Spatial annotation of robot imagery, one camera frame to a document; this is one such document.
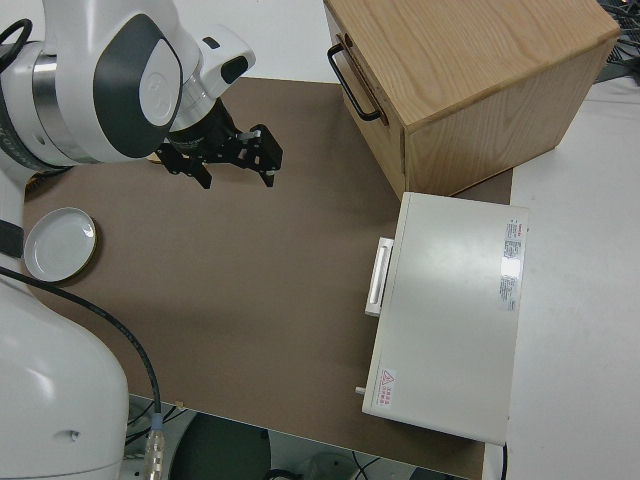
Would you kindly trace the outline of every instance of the metal handle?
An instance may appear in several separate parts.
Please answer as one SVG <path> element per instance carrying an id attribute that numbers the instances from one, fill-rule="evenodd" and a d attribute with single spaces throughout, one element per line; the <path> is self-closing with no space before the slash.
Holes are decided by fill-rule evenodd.
<path id="1" fill-rule="evenodd" d="M 342 85 L 342 88 L 344 88 L 344 91 L 347 94 L 347 97 L 349 97 L 349 100 L 351 101 L 353 108 L 355 108 L 358 116 L 366 122 L 370 122 L 372 120 L 376 120 L 377 118 L 380 118 L 382 116 L 382 112 L 380 112 L 380 110 L 374 110 L 373 112 L 370 112 L 370 113 L 365 113 L 364 110 L 362 110 L 362 107 L 360 106 L 360 104 L 358 103 L 358 100 L 356 99 L 355 95 L 351 91 L 351 88 L 349 88 L 349 85 L 347 84 L 347 81 L 342 75 L 342 72 L 340 72 L 340 69 L 338 68 L 338 65 L 336 64 L 333 57 L 334 55 L 342 52 L 343 50 L 344 50 L 344 46 L 341 43 L 338 43 L 337 45 L 334 45 L 329 49 L 329 51 L 327 52 L 329 65 L 331 65 L 331 68 L 336 74 L 336 77 L 338 77 L 338 81 L 340 82 L 340 85 Z"/>
<path id="2" fill-rule="evenodd" d="M 391 249 L 393 240 L 390 238 L 380 238 L 378 241 L 378 251 L 373 264 L 371 283 L 369 285 L 369 295 L 367 296 L 367 306 L 364 311 L 372 317 L 379 317 L 382 310 L 382 297 L 384 287 L 387 283 L 387 272 L 391 260 Z"/>

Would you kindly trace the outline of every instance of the label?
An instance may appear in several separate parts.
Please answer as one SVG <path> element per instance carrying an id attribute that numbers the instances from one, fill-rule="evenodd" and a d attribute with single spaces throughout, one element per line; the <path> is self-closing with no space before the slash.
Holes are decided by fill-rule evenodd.
<path id="1" fill-rule="evenodd" d="M 518 308 L 518 285 L 522 270 L 522 243 L 526 227 L 511 219 L 504 232 L 504 248 L 500 268 L 500 309 L 513 312 Z"/>
<path id="2" fill-rule="evenodd" d="M 390 408 L 393 403 L 393 389 L 396 384 L 396 371 L 390 368 L 383 368 L 378 379 L 378 394 L 376 395 L 376 406 Z"/>

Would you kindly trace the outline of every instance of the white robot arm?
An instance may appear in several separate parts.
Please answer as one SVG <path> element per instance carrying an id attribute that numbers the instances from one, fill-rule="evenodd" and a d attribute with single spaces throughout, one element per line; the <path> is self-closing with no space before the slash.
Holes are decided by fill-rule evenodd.
<path id="1" fill-rule="evenodd" d="M 43 4 L 44 42 L 26 42 L 28 21 L 0 37 L 0 267 L 19 269 L 24 187 L 36 171 L 156 152 L 205 188 L 207 162 L 273 184 L 277 142 L 263 125 L 237 130 L 219 99 L 255 62 L 237 36 L 216 26 L 194 40 L 171 0 Z M 4 44 L 12 32 L 20 38 Z M 117 478 L 128 409 L 121 367 L 88 331 L 5 277 L 0 379 L 0 479 Z"/>

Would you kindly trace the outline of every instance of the wooden box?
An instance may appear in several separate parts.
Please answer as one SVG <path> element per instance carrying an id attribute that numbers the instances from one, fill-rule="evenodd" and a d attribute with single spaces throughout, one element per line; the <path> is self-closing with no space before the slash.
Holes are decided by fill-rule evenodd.
<path id="1" fill-rule="evenodd" d="M 619 33 L 595 0 L 325 6 L 329 61 L 398 196 L 453 195 L 554 148 Z"/>

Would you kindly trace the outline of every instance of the brown mat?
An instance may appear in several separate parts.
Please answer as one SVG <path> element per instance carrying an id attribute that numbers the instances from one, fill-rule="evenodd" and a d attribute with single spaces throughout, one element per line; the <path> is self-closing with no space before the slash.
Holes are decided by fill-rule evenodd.
<path id="1" fill-rule="evenodd" d="M 64 286 L 133 330 L 165 401 L 479 479 L 483 444 L 360 411 L 354 387 L 376 331 L 364 315 L 371 267 L 400 203 L 339 87 L 243 79 L 225 100 L 239 128 L 265 123 L 282 144 L 275 188 L 231 166 L 210 168 L 210 191 L 144 161 L 80 167 L 30 195 L 25 230 L 62 206 L 94 217 L 97 255 Z M 495 182 L 466 196 L 508 202 L 510 176 Z M 41 298 L 102 338 L 130 391 L 149 396 L 112 327 Z"/>

